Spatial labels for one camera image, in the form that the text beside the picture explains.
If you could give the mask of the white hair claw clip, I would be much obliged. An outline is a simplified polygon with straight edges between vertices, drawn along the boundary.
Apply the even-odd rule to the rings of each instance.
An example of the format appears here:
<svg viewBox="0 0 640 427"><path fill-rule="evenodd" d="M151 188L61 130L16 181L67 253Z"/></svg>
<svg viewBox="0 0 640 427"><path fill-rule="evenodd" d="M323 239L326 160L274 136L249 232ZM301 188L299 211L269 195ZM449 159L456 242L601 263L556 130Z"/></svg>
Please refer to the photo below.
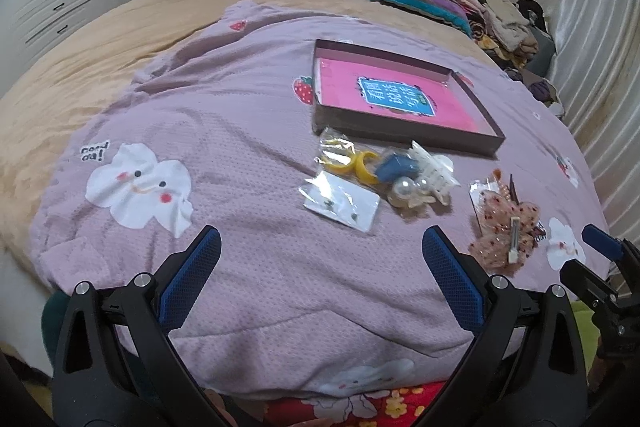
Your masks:
<svg viewBox="0 0 640 427"><path fill-rule="evenodd" d="M447 161L428 153L418 142L412 141L410 155L418 162L420 173L416 184L427 196L434 198L440 205L449 206L451 191L460 185L454 177Z"/></svg>

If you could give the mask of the pearl hair claw clip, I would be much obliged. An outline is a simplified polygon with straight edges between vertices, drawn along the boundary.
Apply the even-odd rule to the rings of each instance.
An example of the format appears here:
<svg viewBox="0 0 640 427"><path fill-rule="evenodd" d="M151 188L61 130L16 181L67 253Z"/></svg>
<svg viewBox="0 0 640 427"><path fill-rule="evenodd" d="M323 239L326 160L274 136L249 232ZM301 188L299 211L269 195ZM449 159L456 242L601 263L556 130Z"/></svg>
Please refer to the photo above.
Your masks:
<svg viewBox="0 0 640 427"><path fill-rule="evenodd" d="M387 200L395 208L414 209L436 202L430 184L425 178L411 179L402 176L394 181L387 193Z"/></svg>

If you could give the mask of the small blue jewelry box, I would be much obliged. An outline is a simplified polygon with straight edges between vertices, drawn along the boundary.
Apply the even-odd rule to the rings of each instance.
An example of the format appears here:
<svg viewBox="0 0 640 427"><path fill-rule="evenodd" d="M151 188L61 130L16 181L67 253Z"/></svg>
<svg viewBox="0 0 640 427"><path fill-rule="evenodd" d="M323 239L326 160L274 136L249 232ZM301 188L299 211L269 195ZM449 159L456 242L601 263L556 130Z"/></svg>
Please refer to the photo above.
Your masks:
<svg viewBox="0 0 640 427"><path fill-rule="evenodd" d="M405 150L391 150L383 154L374 168L380 183L392 183L403 176L414 178L419 171L418 161Z"/></svg>

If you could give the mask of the stud earrings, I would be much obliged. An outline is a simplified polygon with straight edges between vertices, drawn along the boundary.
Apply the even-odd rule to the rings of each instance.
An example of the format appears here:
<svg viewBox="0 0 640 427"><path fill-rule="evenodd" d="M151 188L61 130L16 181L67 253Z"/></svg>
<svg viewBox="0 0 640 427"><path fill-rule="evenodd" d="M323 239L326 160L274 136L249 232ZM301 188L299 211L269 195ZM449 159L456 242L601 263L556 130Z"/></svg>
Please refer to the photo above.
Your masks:
<svg viewBox="0 0 640 427"><path fill-rule="evenodd" d="M298 191L307 210L362 233L371 231L381 200L367 188L324 170Z"/></svg>

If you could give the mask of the yellow hoop earrings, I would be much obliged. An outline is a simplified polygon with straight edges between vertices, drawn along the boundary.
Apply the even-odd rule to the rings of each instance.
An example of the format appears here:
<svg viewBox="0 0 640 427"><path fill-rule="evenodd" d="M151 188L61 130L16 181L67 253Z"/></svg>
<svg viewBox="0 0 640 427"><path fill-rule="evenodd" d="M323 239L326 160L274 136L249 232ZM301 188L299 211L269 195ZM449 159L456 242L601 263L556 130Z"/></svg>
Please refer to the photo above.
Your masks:
<svg viewBox="0 0 640 427"><path fill-rule="evenodd" d="M342 132L326 128L320 133L316 163L326 171L373 186L380 183L375 168L381 155L357 146Z"/></svg>

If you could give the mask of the dark red hair clip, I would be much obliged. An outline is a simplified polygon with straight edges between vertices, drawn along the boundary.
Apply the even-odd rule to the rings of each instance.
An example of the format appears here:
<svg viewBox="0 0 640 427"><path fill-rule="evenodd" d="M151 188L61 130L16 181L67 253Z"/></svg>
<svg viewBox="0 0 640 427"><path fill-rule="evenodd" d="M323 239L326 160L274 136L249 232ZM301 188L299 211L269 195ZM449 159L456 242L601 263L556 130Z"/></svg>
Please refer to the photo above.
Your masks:
<svg viewBox="0 0 640 427"><path fill-rule="evenodd" d="M520 199L518 198L518 192L516 191L513 174L510 174L508 189L512 202L514 202L515 205L520 205Z"/></svg>

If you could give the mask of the white striped curtain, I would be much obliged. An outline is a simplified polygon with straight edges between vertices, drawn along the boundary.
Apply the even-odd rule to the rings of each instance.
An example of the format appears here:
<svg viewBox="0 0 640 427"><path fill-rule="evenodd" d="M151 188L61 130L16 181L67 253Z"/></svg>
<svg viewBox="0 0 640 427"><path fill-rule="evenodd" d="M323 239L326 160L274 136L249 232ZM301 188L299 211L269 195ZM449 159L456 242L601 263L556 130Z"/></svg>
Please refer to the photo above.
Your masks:
<svg viewBox="0 0 640 427"><path fill-rule="evenodd" d="M554 0L551 80L610 231L639 239L639 0Z"/></svg>

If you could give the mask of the pile of folded clothes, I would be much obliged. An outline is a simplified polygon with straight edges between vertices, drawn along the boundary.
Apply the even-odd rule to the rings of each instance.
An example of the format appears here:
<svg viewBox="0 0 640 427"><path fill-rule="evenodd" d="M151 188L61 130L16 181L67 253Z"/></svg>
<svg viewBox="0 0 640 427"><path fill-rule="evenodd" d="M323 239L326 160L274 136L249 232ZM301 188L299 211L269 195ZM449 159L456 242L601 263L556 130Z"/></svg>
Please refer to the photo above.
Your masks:
<svg viewBox="0 0 640 427"><path fill-rule="evenodd" d="M548 80L555 44L535 0L452 0L462 7L475 43L512 80L525 84L556 117L564 106Z"/></svg>

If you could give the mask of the purple cartoon print blanket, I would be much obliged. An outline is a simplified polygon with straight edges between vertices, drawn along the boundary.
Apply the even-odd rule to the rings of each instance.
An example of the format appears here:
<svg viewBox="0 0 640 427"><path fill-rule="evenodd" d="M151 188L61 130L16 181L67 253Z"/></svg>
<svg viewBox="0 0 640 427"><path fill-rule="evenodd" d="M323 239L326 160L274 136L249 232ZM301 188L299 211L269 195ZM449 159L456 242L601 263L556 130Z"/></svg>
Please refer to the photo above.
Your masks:
<svg viewBox="0 0 640 427"><path fill-rule="evenodd" d="M442 65L468 78L506 139L494 158L452 155L447 210L405 218L382 204L369 233L315 215L311 107L293 82L314 43L346 41ZM608 260L582 228L604 221L567 127L494 66L405 31L348 16L242 1L134 76L77 131L32 224L38 275L61 291L128 283L182 251L205 225L221 257L172 341L193 376L225 395L353 395L442 381L471 335L423 260L430 225L465 249L477 226L471 182L500 169L535 204L547 238L514 282L542 291L567 259Z"/></svg>

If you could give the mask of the brown cardboard tray box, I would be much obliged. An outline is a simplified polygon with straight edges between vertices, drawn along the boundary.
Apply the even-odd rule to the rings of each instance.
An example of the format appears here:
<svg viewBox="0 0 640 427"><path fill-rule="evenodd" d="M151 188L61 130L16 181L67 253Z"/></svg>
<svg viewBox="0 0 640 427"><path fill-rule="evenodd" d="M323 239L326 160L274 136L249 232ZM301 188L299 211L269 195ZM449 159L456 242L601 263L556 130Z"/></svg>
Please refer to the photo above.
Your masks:
<svg viewBox="0 0 640 427"><path fill-rule="evenodd" d="M469 81L397 53L314 43L312 129L491 157L506 139Z"/></svg>

